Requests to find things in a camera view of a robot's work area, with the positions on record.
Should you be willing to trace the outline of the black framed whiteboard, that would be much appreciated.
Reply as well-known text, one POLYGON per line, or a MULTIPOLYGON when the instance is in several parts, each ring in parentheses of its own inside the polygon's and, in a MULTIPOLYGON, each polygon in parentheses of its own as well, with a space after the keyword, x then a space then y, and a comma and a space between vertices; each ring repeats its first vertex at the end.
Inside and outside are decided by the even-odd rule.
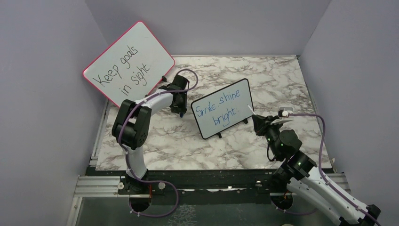
POLYGON ((240 122, 247 123, 253 100, 249 80, 243 78, 191 103, 200 135, 208 139, 240 122))

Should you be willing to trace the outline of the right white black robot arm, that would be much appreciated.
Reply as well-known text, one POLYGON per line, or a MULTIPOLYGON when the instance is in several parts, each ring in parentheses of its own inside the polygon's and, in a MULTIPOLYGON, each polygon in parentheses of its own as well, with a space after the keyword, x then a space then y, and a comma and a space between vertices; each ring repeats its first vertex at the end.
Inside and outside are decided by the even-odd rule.
POLYGON ((293 116, 294 113, 284 110, 277 116, 251 116, 256 135, 266 138, 274 159, 282 163, 272 174, 272 187, 302 197, 336 226, 378 226, 381 210, 376 205, 367 205, 341 188, 300 150, 302 142, 294 130, 281 130, 293 116))

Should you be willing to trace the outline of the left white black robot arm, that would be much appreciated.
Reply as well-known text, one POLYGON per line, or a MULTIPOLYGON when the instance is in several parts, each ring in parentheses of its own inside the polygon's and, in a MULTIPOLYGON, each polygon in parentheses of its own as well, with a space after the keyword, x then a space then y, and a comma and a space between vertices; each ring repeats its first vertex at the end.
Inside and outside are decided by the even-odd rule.
POLYGON ((167 107, 183 117, 187 112, 188 86, 188 79, 177 74, 170 84, 161 86, 154 94, 121 103, 112 135, 124 151, 127 166, 123 184, 126 190, 140 194, 149 187, 143 145, 149 134, 151 117, 167 107))

